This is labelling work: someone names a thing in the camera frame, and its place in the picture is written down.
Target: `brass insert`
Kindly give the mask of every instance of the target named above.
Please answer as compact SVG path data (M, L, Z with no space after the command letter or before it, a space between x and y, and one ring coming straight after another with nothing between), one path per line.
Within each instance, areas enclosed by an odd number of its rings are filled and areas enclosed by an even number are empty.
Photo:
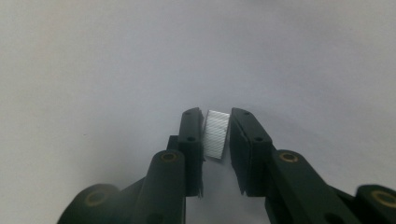
M396 208L396 196L382 190L374 190L373 198L386 207Z

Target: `black plastic part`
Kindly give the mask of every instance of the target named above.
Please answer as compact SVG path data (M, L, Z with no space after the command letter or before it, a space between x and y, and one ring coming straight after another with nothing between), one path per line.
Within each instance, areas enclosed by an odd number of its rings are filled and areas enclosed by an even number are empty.
M360 186L354 200L363 223L396 223L396 191L378 185Z
M142 178L120 192L117 199L117 207L110 223L130 224L132 222L132 212L134 211L144 181L145 178Z
M168 146L166 147L166 149L177 150L177 144L178 144L177 141L178 141L177 135L170 135L168 140Z
M275 151L271 137L250 112L233 108L230 118L230 151L241 193L266 196L270 186L265 161Z
M271 224L293 223L288 207L285 205L280 195L265 198L265 210L267 211Z
M334 191L334 193L338 196L339 199L341 199L341 201L344 203L344 205L351 211L353 212L353 214L355 214L355 216L357 218L359 217L359 213L358 213L358 209L355 204L355 198L352 195L349 195L343 191L341 191L340 189L337 189L335 187L330 187L332 189L332 191Z
M157 153L148 168L134 205L136 224L183 224L185 222L185 161L175 150Z
M58 224L107 224L117 204L119 191L112 185L98 184L84 189L67 206Z
M271 176L293 223L360 223L302 155L278 150L271 160Z
M202 165L204 150L202 146L204 116L196 107L183 113L177 139L177 150L186 158L186 195L202 196Z

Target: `screw hole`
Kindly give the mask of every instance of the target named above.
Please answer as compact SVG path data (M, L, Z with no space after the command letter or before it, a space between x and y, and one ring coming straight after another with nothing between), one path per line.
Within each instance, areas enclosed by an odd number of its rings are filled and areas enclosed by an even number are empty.
M107 200L107 194L102 190L95 190L85 198L85 204L89 207L97 206Z
M345 224L343 219L333 213L324 215L324 218L326 219L327 223L330 224Z
M287 162L297 162L298 157L294 156L293 154L289 152L284 152L279 155L280 159L282 161L287 161Z
M177 155L175 153L164 153L161 155L161 159L163 161L175 161L177 159Z

